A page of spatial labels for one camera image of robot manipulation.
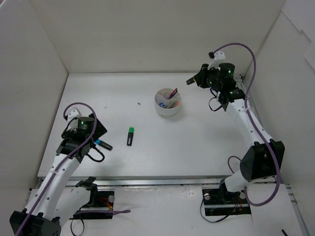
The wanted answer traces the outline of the blue black highlighter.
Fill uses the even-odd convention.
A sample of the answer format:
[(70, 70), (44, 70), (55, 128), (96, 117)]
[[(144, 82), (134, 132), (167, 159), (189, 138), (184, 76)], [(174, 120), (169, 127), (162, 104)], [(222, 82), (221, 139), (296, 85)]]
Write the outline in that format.
[(96, 140), (95, 144), (106, 149), (106, 150), (109, 150), (109, 151), (111, 151), (113, 149), (113, 147), (111, 145), (109, 145), (108, 143), (106, 143), (100, 139)]

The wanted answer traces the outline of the green black highlighter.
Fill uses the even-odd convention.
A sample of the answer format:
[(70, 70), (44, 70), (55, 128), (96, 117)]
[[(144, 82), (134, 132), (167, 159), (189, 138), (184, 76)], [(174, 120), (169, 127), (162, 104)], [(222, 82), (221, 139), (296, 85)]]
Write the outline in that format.
[(134, 127), (130, 127), (128, 130), (128, 135), (127, 135), (127, 146), (132, 146), (132, 141), (133, 141), (133, 136), (134, 136)]

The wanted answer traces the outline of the yellow black highlighter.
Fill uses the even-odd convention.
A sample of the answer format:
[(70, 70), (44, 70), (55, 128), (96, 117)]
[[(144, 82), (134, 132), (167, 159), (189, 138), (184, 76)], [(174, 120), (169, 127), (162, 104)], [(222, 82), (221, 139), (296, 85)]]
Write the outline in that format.
[(195, 83), (194, 77), (191, 77), (191, 78), (189, 78), (188, 80), (186, 80), (186, 84), (187, 84), (187, 85), (191, 85), (191, 84), (194, 84), (194, 83)]

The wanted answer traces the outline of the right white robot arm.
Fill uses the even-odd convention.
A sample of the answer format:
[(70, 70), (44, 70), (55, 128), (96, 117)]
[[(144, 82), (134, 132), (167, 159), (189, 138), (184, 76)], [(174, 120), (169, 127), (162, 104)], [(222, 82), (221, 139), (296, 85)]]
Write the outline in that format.
[(227, 112), (241, 130), (248, 151), (241, 159), (240, 169), (225, 178), (218, 189), (218, 197), (228, 203), (236, 192), (258, 179), (276, 176), (284, 156), (284, 144), (275, 141), (261, 126), (252, 109), (246, 103), (246, 95), (236, 86), (233, 78), (235, 66), (221, 63), (217, 68), (203, 64), (191, 82), (200, 88), (216, 92), (220, 107)]

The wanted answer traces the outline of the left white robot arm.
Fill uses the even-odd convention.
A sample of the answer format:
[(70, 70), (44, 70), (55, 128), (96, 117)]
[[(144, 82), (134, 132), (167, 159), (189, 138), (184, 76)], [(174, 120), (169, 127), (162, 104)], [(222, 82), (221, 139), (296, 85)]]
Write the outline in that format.
[(56, 151), (51, 172), (46, 176), (33, 199), (22, 211), (14, 211), (10, 225), (16, 236), (58, 236), (69, 218), (85, 205), (91, 207), (98, 201), (95, 177), (79, 181), (68, 197), (61, 196), (74, 171), (83, 158), (95, 149), (95, 141), (107, 132), (95, 118), (75, 117), (75, 128), (66, 128)]

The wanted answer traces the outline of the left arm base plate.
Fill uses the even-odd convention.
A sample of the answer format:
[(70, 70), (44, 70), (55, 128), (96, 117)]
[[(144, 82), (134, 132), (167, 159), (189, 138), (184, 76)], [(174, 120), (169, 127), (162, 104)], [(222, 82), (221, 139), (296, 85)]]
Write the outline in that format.
[[(115, 191), (114, 189), (103, 189), (99, 190), (97, 196), (94, 200), (92, 206), (84, 205), (80, 208), (81, 211), (86, 210), (112, 210), (115, 200)], [(82, 220), (105, 220), (112, 219), (113, 215), (109, 213), (97, 213), (97, 212), (86, 212), (83, 214), (78, 214), (72, 217), (72, 219), (82, 219)]]

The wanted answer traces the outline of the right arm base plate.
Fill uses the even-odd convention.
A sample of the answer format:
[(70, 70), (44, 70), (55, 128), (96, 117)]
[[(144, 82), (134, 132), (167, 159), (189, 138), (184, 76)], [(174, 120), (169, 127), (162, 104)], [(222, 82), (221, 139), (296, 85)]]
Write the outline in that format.
[(235, 193), (227, 202), (220, 197), (218, 188), (204, 188), (202, 196), (201, 209), (206, 216), (224, 217), (226, 215), (251, 215), (252, 213), (243, 191)]

